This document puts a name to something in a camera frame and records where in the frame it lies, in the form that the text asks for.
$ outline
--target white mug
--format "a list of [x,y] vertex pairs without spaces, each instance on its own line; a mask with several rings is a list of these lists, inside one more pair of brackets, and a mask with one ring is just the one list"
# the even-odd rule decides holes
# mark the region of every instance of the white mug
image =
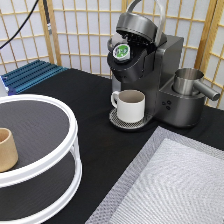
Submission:
[[137,90],[115,91],[111,103],[117,108],[117,117],[126,123],[135,123],[144,117],[145,95]]

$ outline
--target beige cup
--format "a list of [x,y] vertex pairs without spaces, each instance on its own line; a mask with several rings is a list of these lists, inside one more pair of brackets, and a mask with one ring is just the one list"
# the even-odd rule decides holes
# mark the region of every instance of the beige cup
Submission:
[[18,153],[12,132],[6,128],[0,128],[0,172],[9,170],[17,161]]

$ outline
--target green coffee pod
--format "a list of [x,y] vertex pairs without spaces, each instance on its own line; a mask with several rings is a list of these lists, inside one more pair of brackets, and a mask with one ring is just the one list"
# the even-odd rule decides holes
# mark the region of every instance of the green coffee pod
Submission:
[[127,44],[119,44],[114,48],[113,56],[119,61],[130,59],[130,47]]

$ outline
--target drip tray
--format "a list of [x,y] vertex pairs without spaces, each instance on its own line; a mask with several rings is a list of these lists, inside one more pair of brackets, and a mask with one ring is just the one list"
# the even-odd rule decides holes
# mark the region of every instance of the drip tray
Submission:
[[110,115],[109,115],[110,122],[116,127],[119,128],[123,131],[137,131],[141,128],[143,128],[145,125],[151,121],[152,116],[149,115],[148,113],[145,113],[145,116],[143,117],[142,120],[136,122],[136,123],[126,123],[124,121],[121,121],[117,117],[117,109],[114,108],[111,110]]

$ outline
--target black table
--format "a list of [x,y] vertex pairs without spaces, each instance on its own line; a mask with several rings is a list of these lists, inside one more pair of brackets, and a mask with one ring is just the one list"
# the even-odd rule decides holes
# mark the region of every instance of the black table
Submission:
[[70,69],[25,91],[66,103],[78,121],[83,176],[70,203],[48,224],[85,223],[158,126],[224,150],[224,111],[204,107],[200,123],[177,129],[153,120],[136,133],[109,122],[111,80]]

